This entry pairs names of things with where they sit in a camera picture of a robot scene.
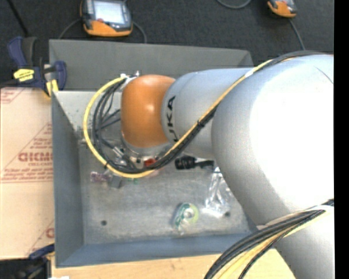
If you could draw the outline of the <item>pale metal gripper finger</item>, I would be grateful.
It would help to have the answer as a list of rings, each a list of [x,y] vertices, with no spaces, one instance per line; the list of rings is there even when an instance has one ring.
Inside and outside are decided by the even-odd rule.
[[[105,183],[110,181],[110,175],[108,173],[99,173],[92,171],[90,173],[90,181],[92,183]]]
[[[109,182],[109,186],[113,189],[120,189],[121,187],[124,186],[123,180],[124,178],[113,175]]]

